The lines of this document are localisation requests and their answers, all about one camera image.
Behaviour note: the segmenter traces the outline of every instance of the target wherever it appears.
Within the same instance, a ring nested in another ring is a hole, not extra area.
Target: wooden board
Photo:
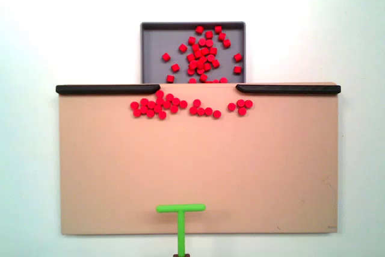
[[[206,204],[187,233],[337,231],[337,95],[161,88],[222,116],[136,119],[138,94],[60,95],[63,234],[175,233],[155,207],[177,203]],[[254,102],[244,117],[227,111],[238,99]]]

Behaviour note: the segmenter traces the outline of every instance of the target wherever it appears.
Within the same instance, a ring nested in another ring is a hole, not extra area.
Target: green t-handle
[[[204,204],[184,205],[159,205],[156,207],[158,213],[178,213],[178,257],[185,257],[185,212],[204,211]]]

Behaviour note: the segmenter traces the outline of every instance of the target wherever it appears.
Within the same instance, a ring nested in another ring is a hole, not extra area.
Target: white background
[[[177,252],[175,236],[60,234],[55,86],[138,83],[142,21],[233,20],[248,82],[342,86],[339,232],[193,235],[187,251],[385,256],[385,0],[0,0],[0,256]]]

